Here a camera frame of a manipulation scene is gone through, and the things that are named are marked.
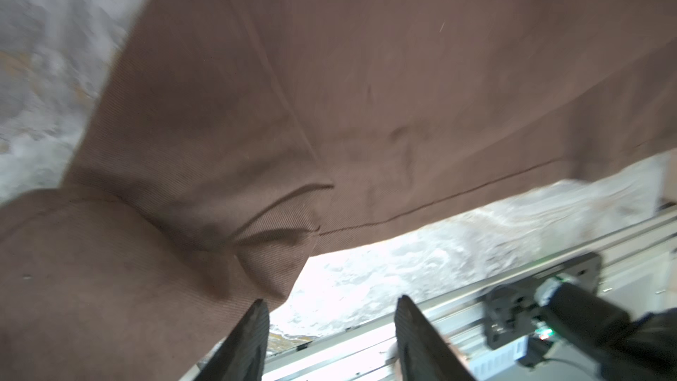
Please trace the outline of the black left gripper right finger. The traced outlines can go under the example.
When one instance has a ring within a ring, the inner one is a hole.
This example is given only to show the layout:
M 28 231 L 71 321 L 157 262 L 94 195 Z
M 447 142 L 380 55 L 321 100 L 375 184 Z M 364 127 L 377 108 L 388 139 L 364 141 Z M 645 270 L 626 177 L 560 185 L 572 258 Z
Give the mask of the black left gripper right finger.
M 402 380 L 474 381 L 409 296 L 398 298 L 394 323 Z

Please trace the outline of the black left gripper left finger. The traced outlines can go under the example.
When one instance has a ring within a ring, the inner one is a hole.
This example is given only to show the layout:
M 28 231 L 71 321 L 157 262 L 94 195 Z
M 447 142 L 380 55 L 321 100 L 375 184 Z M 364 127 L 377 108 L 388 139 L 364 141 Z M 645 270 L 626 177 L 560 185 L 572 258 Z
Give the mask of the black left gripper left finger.
M 268 306 L 263 299 L 257 299 L 194 380 L 260 381 L 269 330 Z

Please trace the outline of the brown trousers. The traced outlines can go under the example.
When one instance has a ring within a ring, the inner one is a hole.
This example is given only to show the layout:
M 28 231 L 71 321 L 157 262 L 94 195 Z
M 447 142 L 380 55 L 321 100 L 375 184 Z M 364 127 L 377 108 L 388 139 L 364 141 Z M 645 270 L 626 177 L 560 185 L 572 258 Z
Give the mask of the brown trousers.
M 148 0 L 1 208 L 4 380 L 176 380 L 310 257 L 676 146 L 676 0 Z

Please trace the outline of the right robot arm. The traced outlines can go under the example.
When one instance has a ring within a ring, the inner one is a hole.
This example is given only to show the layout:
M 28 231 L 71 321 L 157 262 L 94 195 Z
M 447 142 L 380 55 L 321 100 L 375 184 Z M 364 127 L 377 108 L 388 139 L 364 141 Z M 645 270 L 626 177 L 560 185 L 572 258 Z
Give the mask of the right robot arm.
M 557 277 L 534 293 L 543 321 L 599 365 L 604 380 L 675 380 L 676 310 L 633 320 L 626 310 Z

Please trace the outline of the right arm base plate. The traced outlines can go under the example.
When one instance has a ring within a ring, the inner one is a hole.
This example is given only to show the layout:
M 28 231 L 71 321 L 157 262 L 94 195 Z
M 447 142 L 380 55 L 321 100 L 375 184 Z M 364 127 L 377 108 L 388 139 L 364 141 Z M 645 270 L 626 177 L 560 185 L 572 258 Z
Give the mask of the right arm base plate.
M 490 289 L 482 299 L 487 346 L 496 350 L 534 333 L 541 322 L 536 291 L 551 278 L 572 282 L 591 293 L 597 292 L 602 263 L 601 255 L 587 252 Z

